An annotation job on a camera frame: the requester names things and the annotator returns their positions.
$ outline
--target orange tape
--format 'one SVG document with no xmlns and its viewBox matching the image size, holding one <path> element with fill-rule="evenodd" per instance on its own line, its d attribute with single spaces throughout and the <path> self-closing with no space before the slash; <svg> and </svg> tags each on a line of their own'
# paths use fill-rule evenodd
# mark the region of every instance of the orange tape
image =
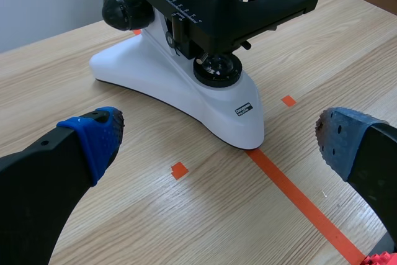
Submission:
<svg viewBox="0 0 397 265">
<path fill-rule="evenodd" d="M 293 105 L 295 105 L 295 104 L 297 103 L 297 102 L 296 102 L 292 97 L 290 97 L 290 96 L 283 97 L 281 100 L 284 102 L 284 104 L 286 104 L 286 105 L 288 106 L 288 108 L 292 107 Z"/>
<path fill-rule="evenodd" d="M 184 164 L 182 164 L 181 162 L 178 162 L 177 164 L 172 166 L 171 169 L 172 169 L 172 173 L 171 174 L 174 176 L 174 178 L 176 180 L 178 180 L 183 175 L 185 175 L 185 174 L 187 174 L 189 172 L 189 170 L 186 169 Z"/>
<path fill-rule="evenodd" d="M 364 260 L 359 249 L 261 150 L 246 150 L 246 153 L 351 265 L 359 265 Z"/>
</svg>

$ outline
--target microscope stage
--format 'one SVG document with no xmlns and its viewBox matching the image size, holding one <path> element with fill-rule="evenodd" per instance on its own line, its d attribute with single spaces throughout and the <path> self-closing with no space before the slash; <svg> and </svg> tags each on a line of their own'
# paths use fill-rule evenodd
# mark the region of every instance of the microscope stage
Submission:
<svg viewBox="0 0 397 265">
<path fill-rule="evenodd" d="M 318 0 L 147 0 L 168 20 L 172 15 L 185 34 L 209 53 L 233 45 L 312 11 Z"/>
</svg>

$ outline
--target white microscope base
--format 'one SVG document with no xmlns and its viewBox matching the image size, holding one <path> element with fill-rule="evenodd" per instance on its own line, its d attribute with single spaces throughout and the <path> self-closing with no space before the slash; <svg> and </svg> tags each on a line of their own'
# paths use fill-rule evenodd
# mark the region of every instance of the white microscope base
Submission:
<svg viewBox="0 0 397 265">
<path fill-rule="evenodd" d="M 166 102 L 232 146 L 254 149 L 264 140 L 261 99 L 245 72 L 230 87 L 208 87 L 195 78 L 193 60 L 170 55 L 146 30 L 94 55 L 90 66 L 96 79 Z"/>
</svg>

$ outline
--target wood grain surface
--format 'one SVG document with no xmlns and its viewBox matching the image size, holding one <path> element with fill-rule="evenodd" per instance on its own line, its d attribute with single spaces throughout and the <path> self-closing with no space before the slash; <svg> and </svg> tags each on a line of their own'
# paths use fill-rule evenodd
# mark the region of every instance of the wood grain surface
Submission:
<svg viewBox="0 0 397 265">
<path fill-rule="evenodd" d="M 162 102 L 95 81 L 90 57 L 131 36 L 99 22 L 0 55 L 2 155 L 96 107 L 125 116 L 120 153 L 70 216 L 51 264 L 346 264 L 244 151 Z M 385 229 L 326 166 L 314 123 L 345 106 L 397 125 L 397 17 L 362 0 L 319 0 L 250 42 L 236 54 L 262 96 L 261 149 L 367 254 Z M 177 181 L 178 161 L 189 173 Z"/>
</svg>

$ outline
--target focus knob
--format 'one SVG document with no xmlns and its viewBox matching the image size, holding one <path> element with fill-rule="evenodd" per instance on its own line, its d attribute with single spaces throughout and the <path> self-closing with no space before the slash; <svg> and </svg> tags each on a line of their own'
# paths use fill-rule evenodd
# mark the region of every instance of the focus knob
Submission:
<svg viewBox="0 0 397 265">
<path fill-rule="evenodd" d="M 102 17 L 116 29 L 138 30 L 154 21 L 154 11 L 146 0 L 105 0 Z"/>
</svg>

